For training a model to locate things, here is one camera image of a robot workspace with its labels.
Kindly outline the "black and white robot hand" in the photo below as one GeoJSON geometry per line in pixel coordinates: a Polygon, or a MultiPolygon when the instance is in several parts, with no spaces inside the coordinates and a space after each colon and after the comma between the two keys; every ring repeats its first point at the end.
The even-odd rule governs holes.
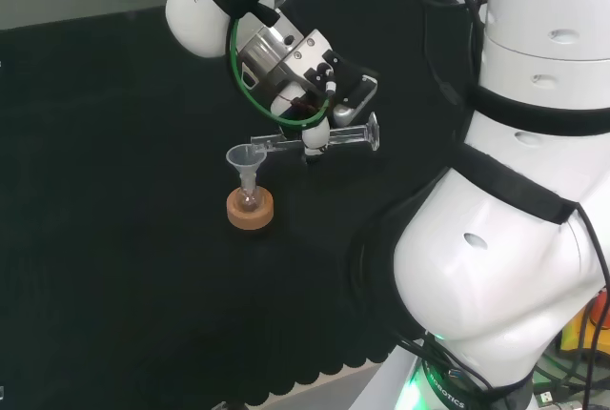
{"type": "Polygon", "coordinates": [[[274,69],[281,80],[271,113],[301,124],[281,126],[288,139],[299,138],[306,160],[330,146],[331,132],[349,128],[376,94],[373,72],[345,60],[314,30],[274,69]]]}

